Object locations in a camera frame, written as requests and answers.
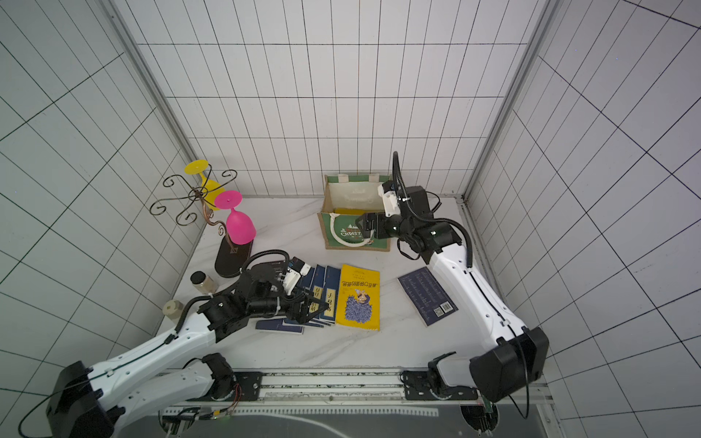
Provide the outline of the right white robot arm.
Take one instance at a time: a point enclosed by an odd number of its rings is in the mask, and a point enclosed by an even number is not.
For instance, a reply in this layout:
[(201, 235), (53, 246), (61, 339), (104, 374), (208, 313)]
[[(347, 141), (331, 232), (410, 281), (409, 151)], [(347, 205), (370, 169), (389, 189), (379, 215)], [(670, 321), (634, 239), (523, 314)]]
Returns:
[(529, 328), (517, 317), (475, 267), (467, 228), (435, 217), (421, 186), (397, 188), (388, 181), (377, 192), (382, 211), (365, 213), (356, 224), (366, 238), (409, 244), (442, 290), (459, 303), (468, 333), (453, 356), (469, 370), (465, 385), (491, 403), (529, 390), (543, 374), (549, 339), (541, 328)]

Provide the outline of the green jute canvas bag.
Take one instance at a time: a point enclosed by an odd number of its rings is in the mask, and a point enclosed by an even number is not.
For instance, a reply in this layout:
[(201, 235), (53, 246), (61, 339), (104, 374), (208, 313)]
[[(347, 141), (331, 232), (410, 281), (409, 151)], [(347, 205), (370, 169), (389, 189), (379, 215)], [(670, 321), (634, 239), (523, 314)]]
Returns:
[(366, 213), (384, 213), (378, 195), (380, 184), (390, 180), (381, 174), (337, 174), (325, 176), (324, 203), (318, 213), (321, 234), (327, 250), (389, 252), (386, 239), (363, 238), (355, 215), (336, 215), (335, 208), (361, 209)]

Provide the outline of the yellow book purple picture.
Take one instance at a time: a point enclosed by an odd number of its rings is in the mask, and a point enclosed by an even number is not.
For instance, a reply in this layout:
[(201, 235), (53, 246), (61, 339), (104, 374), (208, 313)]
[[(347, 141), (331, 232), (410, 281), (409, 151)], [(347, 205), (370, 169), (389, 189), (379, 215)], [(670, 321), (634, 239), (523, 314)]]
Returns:
[(337, 300), (336, 323), (350, 328), (379, 331), (381, 274), (343, 265)]

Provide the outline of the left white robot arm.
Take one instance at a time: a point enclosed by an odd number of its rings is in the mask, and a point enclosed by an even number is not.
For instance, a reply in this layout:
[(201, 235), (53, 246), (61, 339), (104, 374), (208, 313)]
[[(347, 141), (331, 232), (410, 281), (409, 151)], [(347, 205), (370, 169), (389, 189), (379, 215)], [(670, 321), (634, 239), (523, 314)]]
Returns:
[(245, 269), (237, 282), (191, 299), (176, 326), (112, 359), (60, 372), (42, 401), (53, 437), (111, 437), (127, 425), (182, 401), (238, 400), (241, 385), (215, 344), (250, 319), (284, 316), (304, 324), (328, 308), (290, 268), (268, 263)]

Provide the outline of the yellow book plain cover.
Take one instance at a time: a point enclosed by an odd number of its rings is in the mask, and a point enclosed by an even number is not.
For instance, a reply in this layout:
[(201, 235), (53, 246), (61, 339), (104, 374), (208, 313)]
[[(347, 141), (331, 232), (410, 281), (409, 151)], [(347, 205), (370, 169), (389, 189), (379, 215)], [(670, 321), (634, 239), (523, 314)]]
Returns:
[(335, 208), (335, 209), (333, 210), (333, 213), (335, 213), (336, 215), (355, 215), (355, 216), (359, 216), (359, 215), (365, 214), (366, 212), (365, 212), (364, 210), (361, 210), (361, 209)]

